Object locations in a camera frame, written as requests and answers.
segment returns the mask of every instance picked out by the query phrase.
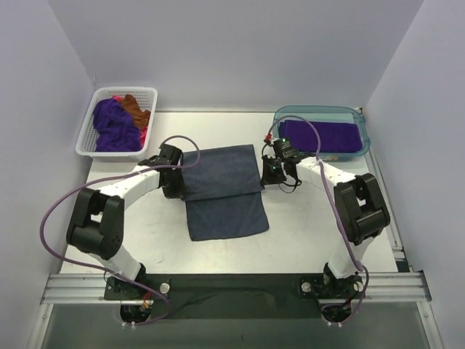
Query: dark gray cloth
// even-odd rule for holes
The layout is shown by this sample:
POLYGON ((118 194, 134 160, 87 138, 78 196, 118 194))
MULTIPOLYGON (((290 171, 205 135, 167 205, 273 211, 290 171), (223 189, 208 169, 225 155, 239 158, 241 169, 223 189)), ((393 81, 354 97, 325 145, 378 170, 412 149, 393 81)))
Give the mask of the dark gray cloth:
MULTIPOLYGON (((191 164, 196 152, 184 154, 191 164)), ((183 169, 187 226, 193 241, 238 238, 269 229, 254 147, 201 151, 200 163, 183 169)))

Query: white table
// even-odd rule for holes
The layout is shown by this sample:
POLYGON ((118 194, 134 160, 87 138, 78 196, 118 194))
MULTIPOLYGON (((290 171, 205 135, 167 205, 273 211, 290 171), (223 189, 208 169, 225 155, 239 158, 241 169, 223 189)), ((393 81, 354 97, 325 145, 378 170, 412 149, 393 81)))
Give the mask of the white table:
MULTIPOLYGON (((253 144, 260 171, 260 150, 272 113, 156 113, 149 156, 171 135, 194 139, 201 149, 253 144)), ((185 140, 169 144, 193 150, 185 140)), ((365 158, 332 163, 340 169, 368 172, 365 158)), ((93 161, 88 180, 130 171, 134 163, 93 161)), ((293 194, 274 186, 262 193, 270 222, 264 233, 245 238, 192 242, 187 232, 185 204, 167 200, 161 190, 141 198, 126 210, 124 246, 148 273, 319 273, 341 236, 324 192, 303 184, 293 194)), ((96 263, 69 246, 66 257, 96 263)), ((397 271, 384 231, 368 248, 363 263, 372 272, 397 271)), ((61 273, 101 273, 64 263, 61 273)))

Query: white laundry basket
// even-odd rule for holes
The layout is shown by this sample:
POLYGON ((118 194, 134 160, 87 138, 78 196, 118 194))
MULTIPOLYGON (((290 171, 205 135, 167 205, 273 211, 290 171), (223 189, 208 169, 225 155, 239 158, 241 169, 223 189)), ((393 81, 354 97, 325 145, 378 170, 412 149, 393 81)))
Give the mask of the white laundry basket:
POLYGON ((157 90, 151 87, 103 87, 94 93, 89 109, 87 110, 86 118, 82 124, 81 132, 79 132, 78 142, 76 143, 76 152, 79 155, 90 156, 91 158, 103 161, 140 161, 145 159, 148 143, 150 141, 150 133, 152 130, 155 106, 157 103, 157 90), (150 110, 150 120, 147 127, 147 136, 145 137, 144 147, 140 151, 128 152, 96 152, 96 141, 99 137, 97 130, 94 128, 94 108, 95 105, 104 99, 113 96, 124 97, 130 94, 136 98, 137 104, 142 111, 150 110))

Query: metal bolt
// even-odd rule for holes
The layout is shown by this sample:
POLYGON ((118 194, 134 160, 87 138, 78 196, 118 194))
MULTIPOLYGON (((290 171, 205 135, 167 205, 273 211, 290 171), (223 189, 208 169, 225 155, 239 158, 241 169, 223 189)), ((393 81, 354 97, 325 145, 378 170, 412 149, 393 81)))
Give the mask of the metal bolt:
POLYGON ((169 292, 169 284, 167 284, 166 282, 163 282, 160 285, 160 292, 163 294, 167 294, 169 292))
POLYGON ((310 282, 304 282, 301 288, 303 292, 308 293, 312 290, 312 285, 310 285, 310 282))
POLYGON ((362 281, 357 281, 357 282, 354 284, 354 290, 357 291, 357 292, 361 292, 361 291, 363 290, 362 281))

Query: purple cloth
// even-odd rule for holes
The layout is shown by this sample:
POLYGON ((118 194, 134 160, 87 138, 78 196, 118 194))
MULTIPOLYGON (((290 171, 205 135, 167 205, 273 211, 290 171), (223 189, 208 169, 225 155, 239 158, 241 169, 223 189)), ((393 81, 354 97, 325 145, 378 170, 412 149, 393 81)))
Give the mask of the purple cloth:
MULTIPOLYGON (((322 153, 357 153, 362 140, 356 124, 311 121, 321 139, 322 153)), ((279 137, 291 141, 298 151, 315 152, 317 138, 312 128, 303 121, 286 120, 279 125, 279 137)))
POLYGON ((94 108, 94 128, 99 133, 95 151, 140 151, 140 130, 132 116, 113 98, 94 108))

